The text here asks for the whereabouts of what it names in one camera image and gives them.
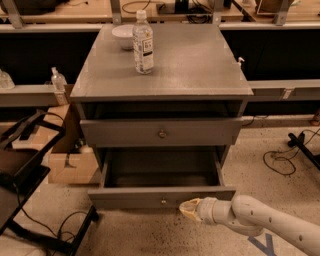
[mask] drawer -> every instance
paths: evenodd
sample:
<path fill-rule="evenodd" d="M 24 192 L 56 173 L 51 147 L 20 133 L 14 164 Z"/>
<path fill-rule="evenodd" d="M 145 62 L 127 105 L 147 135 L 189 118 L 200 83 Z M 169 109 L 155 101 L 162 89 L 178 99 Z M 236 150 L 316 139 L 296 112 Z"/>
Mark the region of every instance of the drawer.
<path fill-rule="evenodd" d="M 215 197 L 231 201 L 234 187 L 157 187 L 157 188 L 108 188 L 89 190 L 96 209 L 124 208 L 178 208 L 193 198 Z"/>
<path fill-rule="evenodd" d="M 241 118 L 82 120 L 81 128 L 90 146 L 206 146 L 232 145 Z"/>
<path fill-rule="evenodd" d="M 100 187 L 89 190 L 97 209 L 176 208 L 193 198 L 231 200 L 211 147 L 121 148 L 107 153 Z"/>

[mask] cable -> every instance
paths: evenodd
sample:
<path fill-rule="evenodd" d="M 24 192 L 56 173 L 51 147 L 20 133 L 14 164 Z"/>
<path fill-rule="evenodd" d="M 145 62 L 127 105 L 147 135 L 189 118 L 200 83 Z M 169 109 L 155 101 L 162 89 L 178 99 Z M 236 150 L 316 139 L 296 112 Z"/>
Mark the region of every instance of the cable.
<path fill-rule="evenodd" d="M 86 0 L 84 0 L 84 1 L 80 1 L 80 2 L 78 2 L 78 3 L 71 3 L 71 2 L 67 2 L 67 3 L 65 3 L 66 5 L 70 5 L 70 6 L 78 6 L 78 5 L 80 5 L 80 4 L 86 4 L 86 5 L 89 5 L 89 2 L 88 1 L 86 1 Z"/>
<path fill-rule="evenodd" d="M 304 133 L 304 132 L 313 133 L 313 135 L 310 137 L 310 139 L 306 143 L 304 143 L 304 145 L 307 145 L 314 138 L 314 136 L 316 136 L 316 135 L 320 136 L 319 131 L 320 131 L 320 128 L 316 132 L 314 132 L 312 130 L 309 130 L 309 129 L 303 130 L 301 133 Z M 291 156 L 291 157 L 277 156 L 277 154 L 287 154 L 287 153 L 293 151 L 296 148 L 297 148 L 297 146 L 294 146 L 292 149 L 287 150 L 287 151 L 268 151 L 268 152 L 264 153 L 264 155 L 263 155 L 263 162 L 269 169 L 271 169 L 272 171 L 274 171 L 274 172 L 276 172 L 276 173 L 278 173 L 278 174 L 280 174 L 282 176 L 292 175 L 292 174 L 294 174 L 296 172 L 297 168 L 296 168 L 296 166 L 294 165 L 294 163 L 291 160 L 294 157 L 297 156 L 297 154 L 299 153 L 300 149 L 298 149 L 295 152 L 295 154 L 293 154 L 293 156 Z M 272 167 L 270 164 L 268 164 L 268 162 L 266 160 L 266 156 L 269 155 L 269 154 L 271 154 L 271 158 L 273 158 L 275 161 L 286 161 L 286 162 L 288 162 L 290 164 L 290 166 L 292 167 L 292 171 L 289 172 L 289 173 L 283 173 L 283 172 L 277 170 L 276 168 Z"/>
<path fill-rule="evenodd" d="M 46 114 L 52 115 L 52 116 L 56 116 L 56 117 L 60 118 L 61 121 L 62 121 L 62 128 L 63 128 L 64 130 L 67 130 L 66 121 L 65 121 L 61 116 L 59 116 L 59 115 L 56 114 L 56 113 L 52 113 L 52 112 L 46 112 Z"/>
<path fill-rule="evenodd" d="M 205 24 L 212 21 L 212 9 L 199 3 L 198 0 L 192 0 L 195 7 L 188 10 L 187 19 L 191 24 Z"/>
<path fill-rule="evenodd" d="M 75 214 L 79 214 L 79 213 L 87 214 L 86 212 L 84 212 L 84 211 L 76 211 L 76 212 L 73 212 L 73 213 L 69 214 L 69 215 L 63 220 L 63 222 L 61 223 L 60 228 L 59 228 L 57 234 L 55 234 L 54 231 L 53 231 L 48 225 L 46 225 L 46 224 L 44 224 L 44 223 L 42 223 L 42 222 L 40 222 L 40 221 L 32 218 L 32 217 L 25 211 L 25 209 L 23 208 L 23 206 L 22 206 L 22 204 L 21 204 L 21 201 L 20 201 L 19 188 L 18 188 L 18 186 L 16 186 L 16 184 L 13 184 L 13 185 L 14 185 L 14 187 L 15 187 L 15 189 L 16 189 L 16 192 L 17 192 L 18 205 L 19 205 L 20 209 L 22 210 L 22 212 L 26 215 L 26 217 L 27 217 L 28 219 L 30 219 L 31 221 L 33 221 L 33 222 L 35 222 L 35 223 L 37 223 L 37 224 L 45 227 L 47 230 L 50 231 L 50 233 L 51 233 L 54 237 L 56 237 L 56 238 L 58 238 L 58 239 L 61 238 L 62 234 L 71 234 L 73 237 L 75 237 L 75 235 L 74 235 L 73 233 L 69 232 L 69 231 L 61 232 L 61 231 L 62 231 L 62 228 L 63 228 L 64 224 L 68 221 L 68 219 L 70 219 L 70 217 L 72 217 L 72 216 L 75 215 Z"/>
<path fill-rule="evenodd" d="M 268 117 L 269 117 L 268 115 L 267 116 L 253 116 L 252 120 L 247 124 L 243 124 L 242 127 L 249 126 L 249 125 L 253 124 L 253 122 L 255 121 L 256 118 L 266 119 Z"/>
<path fill-rule="evenodd" d="M 53 232 L 53 230 L 47 226 L 46 224 L 43 224 L 42 222 L 38 221 L 38 220 L 35 220 L 34 218 L 32 218 L 31 216 L 29 216 L 29 214 L 25 211 L 25 209 L 22 207 L 22 204 L 21 204 L 21 201 L 20 201 L 20 192 L 19 192 L 19 188 L 18 186 L 16 186 L 16 184 L 13 184 L 15 189 L 16 189 L 16 192 L 17 192 L 17 199 L 18 199 L 18 205 L 19 207 L 21 208 L 22 212 L 27 216 L 28 219 L 30 219 L 31 221 L 45 227 L 47 230 L 50 231 L 50 233 L 54 236 L 54 237 L 57 237 L 57 235 Z"/>
<path fill-rule="evenodd" d="M 139 8 L 139 10 L 145 10 L 149 4 L 165 4 L 164 2 L 162 1 L 152 1 L 152 0 L 147 0 L 147 1 L 134 1 L 134 2 L 130 2 L 130 3 L 126 3 L 124 5 L 122 5 L 121 9 L 122 11 L 126 12 L 126 13 L 129 13 L 129 14 L 136 14 L 137 11 L 128 11 L 126 10 L 125 8 L 128 7 L 129 5 L 132 5 L 132 4 L 143 4 L 143 3 L 146 3 L 146 5 L 141 9 Z"/>

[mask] white bowl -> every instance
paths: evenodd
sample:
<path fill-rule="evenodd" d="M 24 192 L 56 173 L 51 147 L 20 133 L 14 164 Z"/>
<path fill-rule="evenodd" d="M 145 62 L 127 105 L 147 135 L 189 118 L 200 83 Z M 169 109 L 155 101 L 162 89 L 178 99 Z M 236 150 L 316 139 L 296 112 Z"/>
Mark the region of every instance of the white bowl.
<path fill-rule="evenodd" d="M 133 25 L 120 25 L 112 29 L 112 35 L 124 50 L 133 49 L 132 29 Z"/>

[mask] cabinet top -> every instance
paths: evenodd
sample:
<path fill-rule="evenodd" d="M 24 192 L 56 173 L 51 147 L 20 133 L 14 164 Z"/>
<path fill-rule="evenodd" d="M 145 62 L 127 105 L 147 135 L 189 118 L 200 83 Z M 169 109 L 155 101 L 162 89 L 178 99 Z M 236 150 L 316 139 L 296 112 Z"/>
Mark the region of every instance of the cabinet top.
<path fill-rule="evenodd" d="M 154 69 L 135 70 L 133 51 L 121 49 L 114 25 L 99 32 L 71 93 L 74 101 L 188 99 L 251 95 L 219 28 L 212 24 L 151 24 Z"/>

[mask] bottle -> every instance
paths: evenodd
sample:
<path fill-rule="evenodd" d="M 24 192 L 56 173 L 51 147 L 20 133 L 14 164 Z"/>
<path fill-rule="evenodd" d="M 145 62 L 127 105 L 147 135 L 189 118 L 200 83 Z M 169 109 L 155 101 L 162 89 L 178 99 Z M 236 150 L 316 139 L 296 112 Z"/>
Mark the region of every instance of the bottle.
<path fill-rule="evenodd" d="M 136 70 L 141 74 L 149 74 L 153 69 L 153 31 L 145 10 L 137 11 L 136 18 L 132 29 Z"/>
<path fill-rule="evenodd" d="M 64 86 L 67 84 L 67 81 L 64 75 L 60 74 L 56 69 L 56 67 L 51 68 L 51 70 L 52 70 L 51 82 L 54 86 L 54 89 L 56 91 L 65 91 Z"/>
<path fill-rule="evenodd" d="M 5 72 L 5 71 L 2 71 L 0 69 L 0 88 L 2 89 L 12 89 L 14 88 L 14 83 L 10 77 L 10 75 Z"/>

